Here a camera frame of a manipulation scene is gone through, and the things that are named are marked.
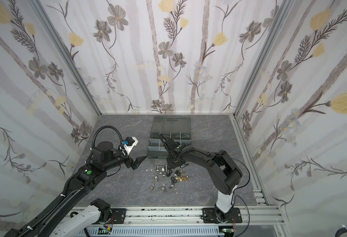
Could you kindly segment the brass wing nut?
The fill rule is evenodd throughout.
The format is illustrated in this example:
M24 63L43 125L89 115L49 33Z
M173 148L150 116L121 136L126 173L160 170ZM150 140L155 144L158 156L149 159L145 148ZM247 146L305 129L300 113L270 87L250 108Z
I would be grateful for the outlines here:
M179 177L176 178L176 180L183 182L183 181L187 181L190 178L190 176L188 175L181 175Z

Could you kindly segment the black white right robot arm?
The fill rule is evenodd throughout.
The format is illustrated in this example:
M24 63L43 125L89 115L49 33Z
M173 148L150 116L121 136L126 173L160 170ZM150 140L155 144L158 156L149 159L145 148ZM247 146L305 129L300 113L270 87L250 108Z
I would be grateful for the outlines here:
M169 169L183 168L187 163L201 166L207 170L212 183L218 190L215 207L203 210L201 218L204 223L228 222L234 208L235 190L243 176L233 159L224 150L216 153L202 151L191 145L180 144L171 138L165 138L161 133L159 138L168 152Z

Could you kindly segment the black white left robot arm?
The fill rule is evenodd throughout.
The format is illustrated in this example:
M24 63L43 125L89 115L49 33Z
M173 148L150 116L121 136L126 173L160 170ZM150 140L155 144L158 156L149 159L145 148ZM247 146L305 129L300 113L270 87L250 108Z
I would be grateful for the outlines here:
M100 142L98 145L93 144L88 161L66 181L60 195L22 228L11 229L5 236L50 236L69 211L107 177L108 170L121 165L137 169L147 156L133 160L123 145L121 142L121 145L115 149L108 141Z

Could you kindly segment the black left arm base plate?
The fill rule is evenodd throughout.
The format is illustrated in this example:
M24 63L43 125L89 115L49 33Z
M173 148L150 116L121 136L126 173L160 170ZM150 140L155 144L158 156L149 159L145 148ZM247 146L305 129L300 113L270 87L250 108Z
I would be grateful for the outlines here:
M124 224L127 209L112 208L111 211L112 211L112 217L109 224Z

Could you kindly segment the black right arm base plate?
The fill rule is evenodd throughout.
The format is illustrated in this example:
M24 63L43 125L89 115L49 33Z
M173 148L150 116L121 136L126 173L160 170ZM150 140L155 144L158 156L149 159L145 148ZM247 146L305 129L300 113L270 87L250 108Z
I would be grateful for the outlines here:
M240 224L243 222L239 208L232 208L227 213L213 208L203 208L201 219L205 224Z

